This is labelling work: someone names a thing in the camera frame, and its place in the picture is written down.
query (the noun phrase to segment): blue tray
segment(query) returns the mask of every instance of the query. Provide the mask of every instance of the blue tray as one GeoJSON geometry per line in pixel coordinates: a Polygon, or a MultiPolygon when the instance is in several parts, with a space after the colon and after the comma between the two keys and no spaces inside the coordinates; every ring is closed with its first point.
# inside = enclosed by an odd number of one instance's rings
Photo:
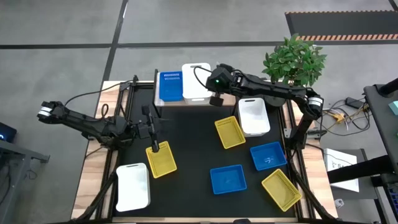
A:
{"type": "Polygon", "coordinates": [[[161,72],[159,98],[163,101],[180,101],[182,97],[182,72],[161,72]]]}
{"type": "Polygon", "coordinates": [[[242,165],[211,169],[210,178],[215,195],[247,189],[242,165]]]}
{"type": "Polygon", "coordinates": [[[252,147],[250,153],[258,171],[286,164],[286,158],[279,142],[252,147]]]}

